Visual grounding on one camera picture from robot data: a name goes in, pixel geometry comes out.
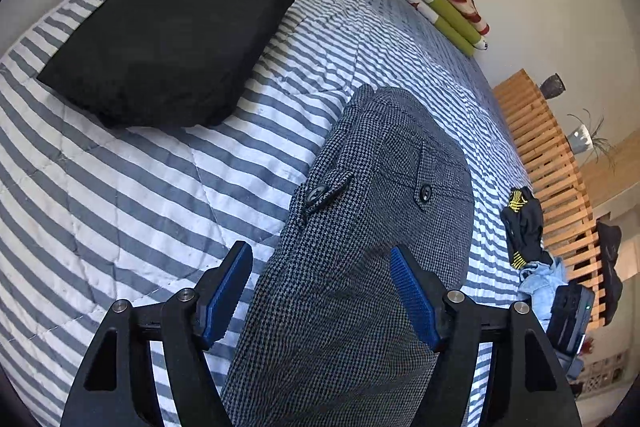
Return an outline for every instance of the bed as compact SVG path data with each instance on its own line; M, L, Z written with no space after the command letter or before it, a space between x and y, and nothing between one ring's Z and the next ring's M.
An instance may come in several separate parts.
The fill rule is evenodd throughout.
M65 0L0 60L0 364L44 426L57 426L76 370L115 299L164 301L217 266L237 239L254 272L207 353L218 388L289 199L353 91L409 89L462 147L475 216L463 290L508 306L499 211L528 177L486 79L404 0L296 0L233 116L215 128L111 131L37 82L104 0ZM161 345L152 346L166 425L179 425ZM481 346L476 425L490 363Z

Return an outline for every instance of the plant pot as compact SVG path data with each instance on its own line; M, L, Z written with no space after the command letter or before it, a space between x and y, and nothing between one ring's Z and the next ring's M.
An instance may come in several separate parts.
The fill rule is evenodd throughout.
M593 141L585 124L581 124L571 134L568 134L566 140L574 154L580 154L593 148Z
M552 74L540 86L540 91L545 97L545 100L551 100L556 96L560 96L562 93L564 93L565 90L566 87L564 87L564 84L562 83L562 80L557 73Z

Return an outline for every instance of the wooden slatted bench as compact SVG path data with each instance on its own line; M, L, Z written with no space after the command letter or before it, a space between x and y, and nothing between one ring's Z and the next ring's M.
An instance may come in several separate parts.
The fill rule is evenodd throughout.
M569 143L538 86L520 70L494 95L544 214L543 241L569 280L595 293L587 331L604 325L604 284L596 222Z

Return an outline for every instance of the gray striped sheet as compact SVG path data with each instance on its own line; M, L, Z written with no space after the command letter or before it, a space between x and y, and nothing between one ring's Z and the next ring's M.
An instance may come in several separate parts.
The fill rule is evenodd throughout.
M527 182L478 66L404 0L296 0L222 125L110 131L37 82L105 0L65 0L0 59L0 363L45 426L57 426L82 356L115 299L165 300L217 266L234 241L254 272L224 339L207 353L225 382L255 282L290 196L363 82L411 90L458 140L476 215L465 292L516 295L499 211ZM162 415L178 425L161 346ZM478 422L490 352L470 400Z

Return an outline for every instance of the light blue denim garment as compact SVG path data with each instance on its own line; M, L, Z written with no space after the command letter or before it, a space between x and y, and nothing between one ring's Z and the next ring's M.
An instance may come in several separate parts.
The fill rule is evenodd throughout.
M551 266L540 261L527 264L520 271L518 288L519 299L531 297L531 308L545 331L551 320L551 306L554 304L556 290L558 286L567 284L562 259L552 259L554 263Z

